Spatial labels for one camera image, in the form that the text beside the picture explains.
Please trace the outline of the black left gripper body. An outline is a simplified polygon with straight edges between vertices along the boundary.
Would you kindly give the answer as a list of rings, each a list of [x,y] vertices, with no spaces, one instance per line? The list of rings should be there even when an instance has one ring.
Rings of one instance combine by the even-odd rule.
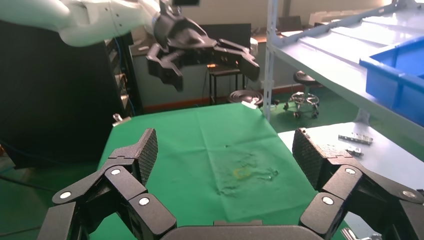
[[[184,16],[162,13],[153,25],[156,43],[152,46],[153,55],[181,52],[188,55],[206,55],[219,47],[193,20]]]

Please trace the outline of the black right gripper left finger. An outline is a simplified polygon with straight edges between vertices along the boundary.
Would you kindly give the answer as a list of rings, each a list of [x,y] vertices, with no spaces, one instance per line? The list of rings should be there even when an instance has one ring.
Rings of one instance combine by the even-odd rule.
[[[157,155],[153,128],[135,144],[115,149],[99,170],[53,196],[38,239],[87,240],[112,214],[138,240],[161,239],[176,228],[177,220],[146,187]]]

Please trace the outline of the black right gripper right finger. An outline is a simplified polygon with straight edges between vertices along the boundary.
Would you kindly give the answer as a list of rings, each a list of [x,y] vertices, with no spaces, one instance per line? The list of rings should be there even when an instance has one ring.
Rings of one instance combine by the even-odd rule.
[[[305,128],[294,132],[292,155],[317,191],[299,219],[302,227],[328,240],[353,213],[384,240],[423,239],[421,192],[368,170],[343,149],[318,144]]]

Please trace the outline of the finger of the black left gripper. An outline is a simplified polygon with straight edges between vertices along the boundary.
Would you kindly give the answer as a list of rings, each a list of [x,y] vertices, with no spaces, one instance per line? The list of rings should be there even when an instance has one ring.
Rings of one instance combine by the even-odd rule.
[[[146,55],[148,73],[159,78],[163,84],[172,85],[178,92],[182,92],[184,84],[180,67],[183,55],[182,50],[167,53],[158,43],[154,43]]]
[[[238,69],[252,81],[260,76],[260,66],[247,47],[225,39],[218,39],[213,47],[213,62],[219,66]]]

